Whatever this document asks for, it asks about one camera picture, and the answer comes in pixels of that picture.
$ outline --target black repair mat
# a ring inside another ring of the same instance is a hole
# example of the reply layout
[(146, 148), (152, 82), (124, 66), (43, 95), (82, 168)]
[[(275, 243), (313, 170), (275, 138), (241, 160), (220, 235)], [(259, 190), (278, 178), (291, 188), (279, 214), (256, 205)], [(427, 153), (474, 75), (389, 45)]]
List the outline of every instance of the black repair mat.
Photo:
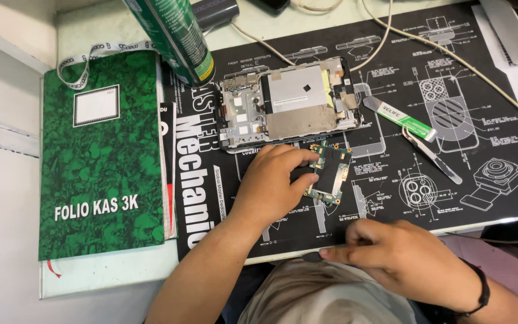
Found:
[[(512, 93), (507, 78), (493, 66), (473, 4), (398, 14), (392, 23), (445, 44)], [(384, 32), (373, 21), (362, 21), (267, 43), (298, 64), (342, 56), (353, 67), (370, 55)], [(257, 43), (212, 55), (215, 81), (285, 67)], [(233, 155), (219, 149), (212, 86), (190, 89), (177, 84), (172, 74), (164, 75), (165, 99), (177, 102), (175, 197), (181, 259), (228, 213), (255, 152)], [(427, 145), (463, 183), (454, 184), (413, 149), (398, 126), (361, 105), (363, 128), (327, 138), (353, 151), (341, 205), (327, 208), (303, 197), (263, 232), (249, 257), (344, 243), (346, 227), (359, 217), (408, 220), (429, 230), (518, 217), (518, 111), (482, 79), (439, 50), (393, 33), (375, 59), (351, 78), (360, 99), (372, 93), (435, 125), (439, 138)], [(297, 145), (308, 148), (321, 139)], [(256, 199), (269, 203), (271, 193), (257, 193)]]

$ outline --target phone circuit board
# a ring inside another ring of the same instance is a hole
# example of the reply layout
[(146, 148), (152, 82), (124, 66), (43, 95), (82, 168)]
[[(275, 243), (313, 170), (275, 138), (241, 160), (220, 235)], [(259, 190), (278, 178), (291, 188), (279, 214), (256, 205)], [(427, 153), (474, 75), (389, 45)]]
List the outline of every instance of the phone circuit board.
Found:
[(319, 159), (309, 163), (319, 180), (305, 190), (306, 196), (319, 199), (325, 203), (339, 205), (341, 203), (341, 185), (347, 180), (351, 149), (340, 149), (338, 145), (330, 145), (327, 141), (311, 144), (311, 151), (319, 154)]

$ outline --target desk surface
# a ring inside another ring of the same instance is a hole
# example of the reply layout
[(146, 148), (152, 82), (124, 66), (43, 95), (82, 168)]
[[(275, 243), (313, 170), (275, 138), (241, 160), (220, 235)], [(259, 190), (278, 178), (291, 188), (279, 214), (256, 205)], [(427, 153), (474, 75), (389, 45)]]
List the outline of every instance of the desk surface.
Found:
[[(431, 8), (460, 1), (410, 1), (394, 4), (393, 12), (402, 13)], [(262, 39), (271, 39), (289, 34), (339, 26), (369, 17), (360, 2), (346, 1), (340, 10), (327, 14), (311, 13), (289, 8), (274, 18), (258, 10), (246, 1), (240, 1), (241, 15), (237, 23), (249, 33)], [(388, 3), (370, 1), (371, 10), (378, 16), (387, 12)], [(91, 45), (102, 41), (136, 42), (147, 39), (140, 25), (120, 1), (98, 4), (86, 9), (61, 14), (58, 17), (59, 57), (88, 52)], [(479, 26), (483, 29), (485, 21)], [(232, 26), (225, 25), (211, 31), (206, 37), (211, 50), (251, 43), (252, 40), (238, 33)], [(496, 46), (493, 39), (487, 40), (489, 48)], [(518, 79), (518, 67), (506, 72), (511, 84)], [(297, 255), (288, 253), (276, 258)], [(89, 255), (52, 261), (54, 270), (63, 276), (55, 277), (41, 264), (41, 298), (65, 295), (74, 292), (98, 290), (119, 285), (158, 280), (169, 276), (177, 264), (176, 242), (171, 240), (162, 246), (118, 251), (101, 255)]]

